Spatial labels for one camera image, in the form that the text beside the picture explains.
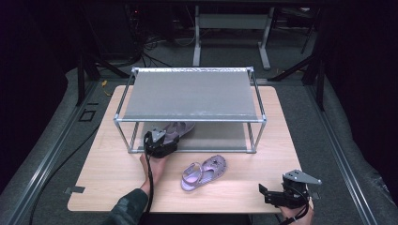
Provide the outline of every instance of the purple shoe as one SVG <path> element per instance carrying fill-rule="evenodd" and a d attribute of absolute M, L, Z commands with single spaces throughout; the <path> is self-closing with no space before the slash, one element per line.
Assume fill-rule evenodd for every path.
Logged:
<path fill-rule="evenodd" d="M 184 134 L 190 132 L 195 126 L 194 122 L 172 122 L 163 130 L 166 130 L 163 144 L 172 142 L 176 137 L 181 138 Z"/>
<path fill-rule="evenodd" d="M 193 162 L 182 173 L 181 187 L 190 191 L 199 188 L 217 178 L 226 171 L 225 158 L 217 155 L 204 161 L 202 164 Z"/>

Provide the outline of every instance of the metal leg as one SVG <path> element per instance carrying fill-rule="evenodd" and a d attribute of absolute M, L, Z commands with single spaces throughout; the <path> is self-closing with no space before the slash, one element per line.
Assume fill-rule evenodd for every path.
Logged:
<path fill-rule="evenodd" d="M 263 39 L 261 42 L 258 42 L 258 50 L 260 51 L 260 56 L 261 56 L 261 61 L 263 62 L 263 68 L 265 70 L 270 70 L 271 66 L 269 64 L 267 52 L 266 52 L 266 44 L 267 44 L 267 39 L 269 35 L 269 29 L 272 23 L 272 13 L 273 13 L 273 8 L 269 10 L 267 22 L 266 22 L 266 27 L 264 29 L 263 33 Z"/>
<path fill-rule="evenodd" d="M 200 64 L 200 27 L 199 27 L 199 7 L 195 7 L 195 50 L 193 52 L 193 66 L 199 67 Z"/>

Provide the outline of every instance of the wooden tabletop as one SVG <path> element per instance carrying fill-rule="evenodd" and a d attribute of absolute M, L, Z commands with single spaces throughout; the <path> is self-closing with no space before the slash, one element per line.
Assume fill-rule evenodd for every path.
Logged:
<path fill-rule="evenodd" d="M 140 154 L 128 153 L 113 121 L 124 88 L 118 86 L 115 89 L 76 183 L 76 187 L 84 187 L 84 192 L 72 193 L 68 204 L 70 211 L 110 211 L 119 198 L 139 188 L 145 180 Z M 192 162 L 203 162 L 216 154 L 173 153 L 155 189 L 151 212 L 280 212 L 273 205 L 265 204 L 258 184 L 269 190 L 282 191 L 282 175 L 294 169 L 300 170 L 300 165 L 275 89 L 260 86 L 259 90 L 268 121 L 257 153 L 220 153 L 227 162 L 226 173 L 193 191 L 181 188 L 182 172 Z M 257 126 L 252 129 L 256 134 Z"/>

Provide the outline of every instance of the gray carpet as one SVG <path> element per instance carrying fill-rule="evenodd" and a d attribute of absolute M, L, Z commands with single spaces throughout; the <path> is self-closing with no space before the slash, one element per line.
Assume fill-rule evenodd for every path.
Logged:
<path fill-rule="evenodd" d="M 272 70 L 264 71 L 256 47 L 260 37 L 261 32 L 252 31 L 208 32 L 202 39 L 201 67 L 253 66 L 256 77 L 260 80 L 266 79 L 275 76 L 277 71 L 281 72 L 290 68 L 308 56 L 314 42 L 313 40 L 307 47 L 306 54 L 301 55 L 299 51 L 305 37 L 297 31 L 276 30 L 268 45 L 268 57 Z M 182 47 L 174 43 L 160 42 L 157 48 L 145 52 L 173 67 L 190 67 L 193 46 Z M 134 66 L 142 68 L 145 65 L 149 66 L 148 58 L 145 58 L 145 63 L 140 61 Z M 121 69 L 130 73 L 131 66 Z M 54 148 L 61 131 L 68 126 L 68 119 L 73 116 L 73 113 L 78 112 L 73 117 L 73 124 L 65 136 L 64 144 L 59 146 L 62 151 L 59 157 L 54 159 L 54 168 L 61 165 L 70 154 L 78 149 L 80 144 L 100 124 L 110 101 L 110 97 L 105 95 L 104 91 L 112 93 L 116 86 L 126 82 L 126 80 L 117 78 L 107 69 L 101 69 L 101 74 L 101 81 L 107 80 L 108 84 L 102 88 L 101 81 L 87 82 L 88 90 L 90 90 L 90 85 L 94 85 L 94 88 L 81 107 L 74 107 L 77 100 L 76 70 L 67 74 L 70 86 L 65 94 L 64 101 L 59 106 L 54 119 L 43 133 L 37 146 L 32 150 L 31 155 L 0 197 L 0 224 L 6 224 L 8 218 L 16 209 L 15 205 L 23 195 L 31 177 L 34 176 L 47 152 Z M 308 92 L 309 88 L 300 84 L 301 76 L 302 74 L 298 72 L 283 82 L 268 84 L 274 85 L 277 90 L 302 170 L 323 181 L 323 185 L 320 187 L 309 186 L 311 190 L 318 191 L 321 195 L 320 200 L 314 201 L 314 224 L 362 224 L 357 206 L 332 153 L 332 144 L 314 106 L 313 97 Z M 325 114 L 332 124 L 353 173 L 358 179 L 375 220 L 379 224 L 398 224 L 397 208 L 390 201 L 388 192 L 382 188 L 380 176 L 363 160 L 360 150 L 352 141 L 344 111 L 328 82 L 325 88 Z M 95 113 L 84 114 L 84 111 Z M 53 179 L 39 198 L 34 214 L 34 224 L 99 224 L 104 220 L 106 213 L 70 212 L 67 208 L 69 195 L 64 193 L 66 188 L 75 185 L 94 136 L 91 136 L 54 174 Z M 29 223 L 29 216 L 30 212 L 23 215 L 22 224 Z M 278 222 L 273 215 L 253 215 L 253 224 L 278 224 Z"/>

